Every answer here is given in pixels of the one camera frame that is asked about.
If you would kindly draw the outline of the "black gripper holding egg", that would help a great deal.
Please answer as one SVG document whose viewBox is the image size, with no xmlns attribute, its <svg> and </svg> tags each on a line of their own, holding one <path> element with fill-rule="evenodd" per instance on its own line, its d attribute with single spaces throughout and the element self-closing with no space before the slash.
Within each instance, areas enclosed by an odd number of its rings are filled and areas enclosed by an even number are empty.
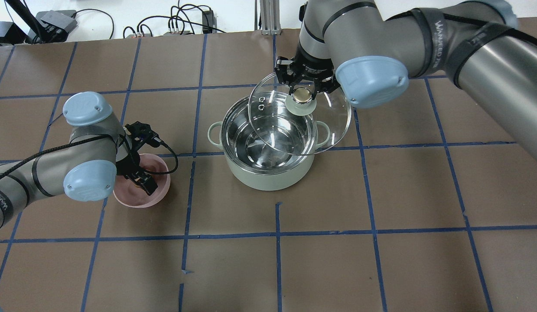
<svg viewBox="0 0 537 312">
<path fill-rule="evenodd" d="M 143 145 L 155 141 L 159 135 L 147 123 L 126 124 L 123 129 L 124 137 L 119 150 L 126 152 L 126 156 L 117 161 L 117 175 L 130 180 L 147 195 L 152 195 L 158 188 L 152 175 L 157 175 L 159 172 L 142 167 L 138 151 Z"/>
</svg>

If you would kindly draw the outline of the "black gripper holding lid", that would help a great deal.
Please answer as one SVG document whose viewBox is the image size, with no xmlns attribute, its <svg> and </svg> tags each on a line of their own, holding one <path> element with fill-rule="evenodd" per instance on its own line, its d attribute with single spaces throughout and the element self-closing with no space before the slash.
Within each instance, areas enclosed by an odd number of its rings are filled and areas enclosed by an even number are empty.
<svg viewBox="0 0 537 312">
<path fill-rule="evenodd" d="M 292 59 L 278 56 L 274 72 L 281 85 L 294 89 L 304 81 L 312 82 L 312 101 L 323 93 L 332 93 L 340 87 L 329 58 L 317 58 L 298 46 Z"/>
</svg>

